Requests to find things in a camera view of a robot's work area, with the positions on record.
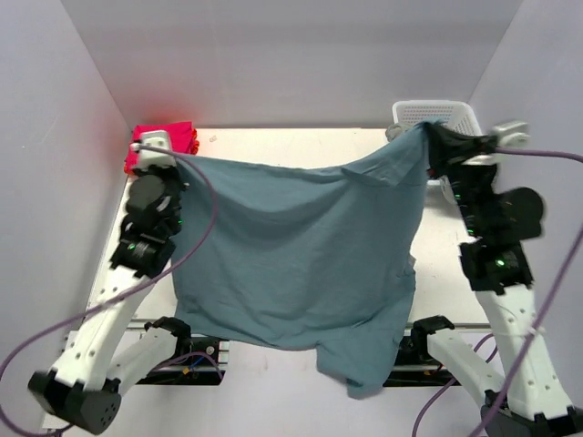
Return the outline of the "blue-grey t-shirt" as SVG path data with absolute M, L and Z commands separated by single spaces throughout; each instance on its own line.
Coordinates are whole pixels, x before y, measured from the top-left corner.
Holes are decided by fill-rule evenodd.
M 424 130 L 328 168 L 189 157 L 172 262 L 194 332 L 287 351 L 363 398 L 394 366 L 415 291 Z

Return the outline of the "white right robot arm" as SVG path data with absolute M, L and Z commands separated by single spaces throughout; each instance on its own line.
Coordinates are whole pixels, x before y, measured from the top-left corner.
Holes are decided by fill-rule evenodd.
M 412 354 L 438 361 L 476 402 L 477 436 L 571 436 L 582 430 L 582 410 L 562 387 L 542 330 L 548 305 L 537 305 L 534 278 L 522 244 L 542 235 L 545 204 L 531 188 L 496 192 L 495 154 L 515 155 L 527 126 L 509 122 L 472 137 L 440 123 L 423 125 L 428 173 L 446 178 L 470 241 L 460 245 L 462 270 L 481 305 L 502 371 L 496 371 L 443 316 L 418 320 Z

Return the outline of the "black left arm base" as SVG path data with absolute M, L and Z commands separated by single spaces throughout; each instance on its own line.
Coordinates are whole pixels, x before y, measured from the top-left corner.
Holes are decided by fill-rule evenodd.
M 151 371 L 138 385 L 219 386 L 227 370 L 229 353 L 228 340 L 193 336 L 170 365 Z

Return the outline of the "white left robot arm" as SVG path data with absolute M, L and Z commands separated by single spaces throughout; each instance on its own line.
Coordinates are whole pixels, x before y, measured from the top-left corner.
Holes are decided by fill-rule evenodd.
M 192 353 L 188 324 L 162 317 L 146 324 L 146 335 L 127 351 L 116 349 L 154 278 L 167 266 L 181 230 L 180 196 L 185 190 L 174 167 L 151 165 L 131 183 L 118 245 L 93 314 L 48 371 L 37 371 L 28 389 L 46 412 L 93 435 L 118 414 L 122 396 L 164 361 L 186 361 Z

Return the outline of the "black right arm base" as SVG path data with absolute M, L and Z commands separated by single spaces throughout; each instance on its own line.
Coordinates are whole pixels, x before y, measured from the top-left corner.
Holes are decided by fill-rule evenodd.
M 394 367 L 384 382 L 385 388 L 442 387 L 452 374 L 434 359 L 420 358 L 411 337 L 405 335 L 399 345 Z

